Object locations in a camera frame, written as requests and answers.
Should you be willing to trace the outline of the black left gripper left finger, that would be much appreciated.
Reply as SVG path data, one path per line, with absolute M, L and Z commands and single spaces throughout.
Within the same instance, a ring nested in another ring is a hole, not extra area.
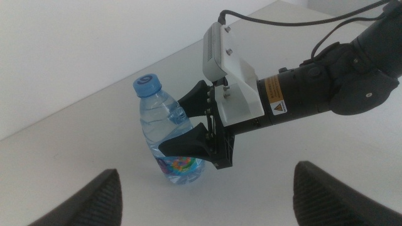
M 106 169 L 32 225 L 120 226 L 122 190 L 116 169 Z

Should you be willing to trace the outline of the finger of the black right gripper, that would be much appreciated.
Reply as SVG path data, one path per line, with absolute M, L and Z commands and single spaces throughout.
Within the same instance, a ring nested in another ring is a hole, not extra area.
M 206 116 L 209 108 L 207 92 L 209 86 L 204 80 L 200 80 L 186 95 L 178 100 L 178 103 L 185 111 L 187 117 Z
M 200 123 L 180 136 L 163 141 L 158 149 L 168 157 L 191 157 L 216 162 L 214 144 L 215 134 Z

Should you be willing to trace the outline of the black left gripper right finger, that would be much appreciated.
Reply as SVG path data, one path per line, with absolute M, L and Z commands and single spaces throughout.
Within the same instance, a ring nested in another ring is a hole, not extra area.
M 359 193 L 309 161 L 295 166 L 293 210 L 299 225 L 401 225 L 401 214 Z

